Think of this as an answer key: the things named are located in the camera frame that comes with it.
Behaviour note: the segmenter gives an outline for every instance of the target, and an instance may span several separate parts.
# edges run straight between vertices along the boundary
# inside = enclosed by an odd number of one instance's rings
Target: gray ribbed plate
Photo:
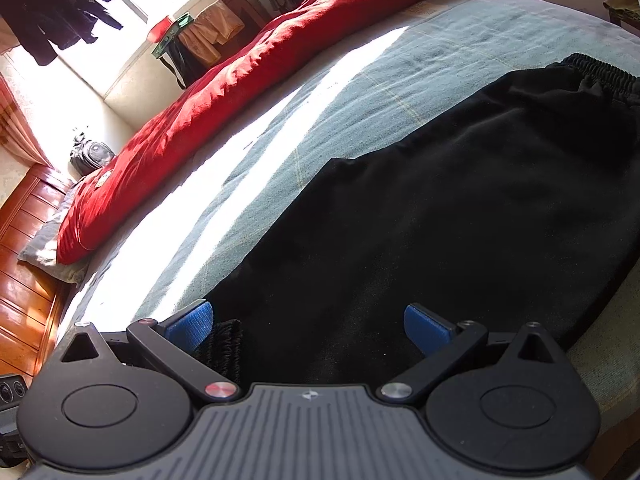
[[[480,480],[498,478],[446,455],[417,414],[362,386],[256,386],[235,404],[202,410],[177,445],[111,474],[32,468],[29,480]],[[555,480],[586,479],[573,468]]]

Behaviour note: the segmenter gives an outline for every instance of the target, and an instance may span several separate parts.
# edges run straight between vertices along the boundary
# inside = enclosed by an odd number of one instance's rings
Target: window
[[[167,15],[174,15],[190,0],[111,0],[103,2],[122,30],[95,24],[98,41],[79,41],[60,56],[96,92],[105,95],[127,61],[145,44],[149,29]]]

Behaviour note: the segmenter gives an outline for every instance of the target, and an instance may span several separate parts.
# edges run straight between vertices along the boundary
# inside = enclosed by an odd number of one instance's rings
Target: black pants
[[[570,346],[638,259],[639,91],[574,54],[330,160],[207,296],[242,322],[242,382],[379,386],[421,359],[413,301]]]

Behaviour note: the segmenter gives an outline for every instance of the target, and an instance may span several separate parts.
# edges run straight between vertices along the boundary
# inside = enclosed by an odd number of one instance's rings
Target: mattress
[[[388,146],[504,73],[574,52],[640,75],[639,38],[540,0],[425,0],[346,38],[262,95],[120,227],[60,334],[80,320],[113,332],[170,316],[228,275],[330,158]],[[640,407],[639,301],[636,265],[569,352],[603,430]]]

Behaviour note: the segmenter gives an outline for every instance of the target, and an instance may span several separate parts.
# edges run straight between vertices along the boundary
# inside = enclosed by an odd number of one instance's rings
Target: pink cloth
[[[18,108],[14,94],[4,77],[0,76],[0,146],[28,163],[53,168],[33,135],[27,119]]]

